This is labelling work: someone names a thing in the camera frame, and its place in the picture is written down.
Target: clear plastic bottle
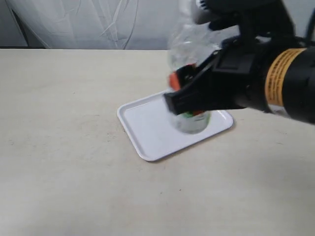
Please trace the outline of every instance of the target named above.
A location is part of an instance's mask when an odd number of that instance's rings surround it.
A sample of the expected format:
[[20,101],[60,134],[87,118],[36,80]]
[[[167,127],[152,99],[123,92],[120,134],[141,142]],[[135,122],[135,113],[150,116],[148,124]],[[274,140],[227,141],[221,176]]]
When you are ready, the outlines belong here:
[[[169,39],[169,65],[172,71],[188,65],[201,64],[212,52],[220,49],[216,35],[208,24],[196,25],[191,17],[191,1],[180,0],[180,17]],[[197,116],[191,113],[170,115],[173,126],[184,133],[196,134],[207,128],[210,112]]]

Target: table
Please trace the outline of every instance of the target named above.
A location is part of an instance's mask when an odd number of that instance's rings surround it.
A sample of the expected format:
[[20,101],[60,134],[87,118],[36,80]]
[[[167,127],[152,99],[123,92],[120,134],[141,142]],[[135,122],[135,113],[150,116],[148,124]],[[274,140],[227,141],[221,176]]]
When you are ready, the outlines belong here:
[[157,163],[116,110],[166,88],[164,51],[0,50],[0,235],[315,231],[313,126],[254,110]]

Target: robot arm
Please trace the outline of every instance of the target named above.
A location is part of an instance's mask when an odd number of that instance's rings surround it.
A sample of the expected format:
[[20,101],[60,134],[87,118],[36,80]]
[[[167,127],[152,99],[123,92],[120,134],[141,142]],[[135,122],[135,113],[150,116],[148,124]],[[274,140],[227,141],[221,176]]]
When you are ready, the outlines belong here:
[[192,11],[197,24],[240,34],[175,72],[180,89],[164,95],[172,113],[253,108],[315,123],[315,13],[301,38],[282,0],[196,0]]

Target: plastic tray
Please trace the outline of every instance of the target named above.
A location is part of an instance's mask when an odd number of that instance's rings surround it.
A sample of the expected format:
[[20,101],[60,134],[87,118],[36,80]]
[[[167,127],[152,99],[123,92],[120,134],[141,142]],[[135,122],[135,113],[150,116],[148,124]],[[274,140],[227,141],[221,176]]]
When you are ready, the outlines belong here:
[[226,111],[214,111],[210,124],[199,134],[185,134],[175,129],[170,120],[163,94],[165,91],[122,105],[118,111],[126,133],[139,156],[157,161],[187,148],[233,125],[233,117]]

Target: orange label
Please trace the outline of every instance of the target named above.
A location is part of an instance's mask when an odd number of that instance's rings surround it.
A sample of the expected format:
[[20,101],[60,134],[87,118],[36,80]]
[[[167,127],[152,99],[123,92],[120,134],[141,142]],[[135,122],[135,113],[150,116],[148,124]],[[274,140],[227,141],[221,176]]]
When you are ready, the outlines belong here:
[[306,48],[291,48],[281,53],[272,63],[266,78],[265,95],[268,104],[284,106],[282,89],[284,78],[292,62]]

